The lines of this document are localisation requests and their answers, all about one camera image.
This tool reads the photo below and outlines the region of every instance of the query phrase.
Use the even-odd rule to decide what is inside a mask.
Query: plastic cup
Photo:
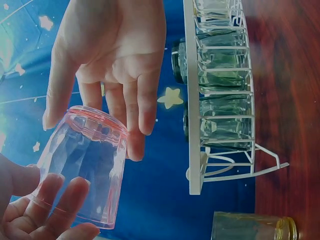
[[[39,187],[30,199],[52,215],[72,218],[75,223],[92,223],[100,229],[113,229],[117,215],[127,151],[126,127],[109,114],[90,107],[73,106],[50,137],[38,163]],[[47,177],[63,176],[56,181],[59,189],[55,200],[44,199],[41,186]],[[63,193],[75,181],[89,182],[82,207],[72,206],[75,196],[83,195],[73,189],[65,205]]]

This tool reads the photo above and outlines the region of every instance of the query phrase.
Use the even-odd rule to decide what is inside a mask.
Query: cup rack
[[[215,6],[215,0],[184,0],[184,25],[185,25],[185,45],[186,45],[186,63],[187,63],[187,92],[188,92],[188,140],[189,140],[189,168],[186,171],[186,178],[189,180],[189,194],[200,195],[204,182],[216,182],[226,180],[236,180],[243,178],[256,177],[266,173],[276,171],[289,166],[289,163],[280,164],[279,157],[276,153],[260,146],[256,143],[255,138],[255,93],[254,81],[252,73],[252,63],[250,56],[250,46],[248,37],[248,28],[241,0],[226,0],[225,8],[211,8]],[[220,24],[221,19],[208,17],[211,13],[224,13],[225,21]],[[207,33],[216,29],[228,29],[243,31],[244,45],[242,46],[207,46],[201,43],[197,37],[197,32]],[[243,50],[247,51],[247,67],[241,68],[207,68],[201,61],[198,60],[198,49],[208,50]],[[248,88],[243,91],[203,91],[199,88],[198,83],[198,68],[201,71],[207,72],[222,72],[222,71],[247,71],[249,75]],[[251,118],[251,136],[249,139],[225,139],[225,140],[210,140],[211,143],[236,143],[250,142],[249,151],[236,150],[225,152],[214,152],[210,147],[205,146],[206,141],[201,141],[200,137],[200,119],[204,118],[200,115],[200,94],[204,96],[212,95],[227,95],[227,94],[243,94],[249,95],[251,102],[251,115],[236,115],[236,116],[210,116],[210,119],[218,118]],[[255,171],[255,152],[263,151],[266,154],[275,158],[276,165],[261,171]],[[233,159],[234,154],[244,154],[247,162],[237,162]],[[207,171],[208,167],[218,167],[218,170]],[[221,173],[228,172],[233,167],[250,168],[249,173],[216,176]]]

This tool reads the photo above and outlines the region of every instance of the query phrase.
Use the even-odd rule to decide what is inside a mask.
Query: drinking glass
[[[195,0],[198,17],[215,20],[229,20],[229,4],[227,0]]]
[[[252,135],[252,104],[247,94],[223,94],[199,100],[200,139],[204,146],[228,150],[249,151]],[[184,132],[189,137],[188,105],[184,111]],[[214,141],[227,140],[234,142]]]
[[[81,177],[90,182],[76,223],[92,223],[101,229],[115,227],[127,151],[128,132],[114,117],[91,107],[73,106],[50,137],[37,163],[40,185],[30,195],[32,201],[52,214],[69,218],[57,204],[71,180]],[[65,180],[54,202],[39,197],[48,175]]]
[[[214,68],[245,68],[249,66],[248,52],[240,49],[205,49],[204,47],[243,47],[246,46],[246,34],[243,30],[214,30],[197,36],[199,46],[198,83],[204,94],[210,91],[247,91],[250,85],[250,71],[224,70],[208,71]],[[187,56],[184,39],[172,47],[172,69],[178,83],[187,84]]]
[[[211,240],[297,240],[290,217],[215,212]]]

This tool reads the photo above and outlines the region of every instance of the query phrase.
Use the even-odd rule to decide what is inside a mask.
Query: finger
[[[101,83],[84,83],[78,81],[79,91],[84,106],[102,109]]]
[[[23,216],[29,203],[30,199],[27,196],[23,196],[18,200],[11,202],[4,212],[3,221],[11,222],[12,220]]]
[[[100,233],[91,223],[82,223],[62,233],[57,240],[93,240]]]
[[[45,239],[46,236],[56,239],[68,230],[85,201],[89,185],[82,177],[72,179],[44,226],[33,231],[31,235],[36,239]]]
[[[120,83],[105,83],[105,99],[111,116],[127,125],[126,102],[123,85]]]
[[[155,70],[140,75],[137,80],[139,129],[145,135],[150,135],[152,133],[156,122],[159,77],[160,70]]]
[[[145,136],[139,130],[139,107],[137,102],[137,81],[123,85],[126,107],[126,126],[128,129],[127,153],[131,160],[141,161],[145,154]]]
[[[4,234],[7,238],[0,238],[1,240],[32,240],[31,236],[20,230],[15,228],[11,222],[8,222],[6,224],[3,225],[3,231]]]
[[[57,37],[51,54],[49,84],[46,93],[46,109],[43,129],[53,128],[60,121],[69,104],[79,64],[72,60]]]
[[[64,183],[65,177],[55,173],[49,173],[45,178],[37,197],[35,200],[40,199],[46,206],[52,206],[56,195]],[[12,219],[12,225],[26,233],[31,233],[35,229],[44,224],[49,216],[51,207],[43,207],[31,201],[25,211],[18,218]]]
[[[0,223],[12,195],[25,196],[33,192],[40,181],[36,166],[19,166],[0,154]]]

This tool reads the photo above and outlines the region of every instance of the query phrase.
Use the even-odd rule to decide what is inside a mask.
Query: wooden table
[[[242,0],[249,31],[256,142],[284,168],[256,179],[258,214],[290,216],[320,240],[320,1]],[[257,168],[274,164],[263,153]]]

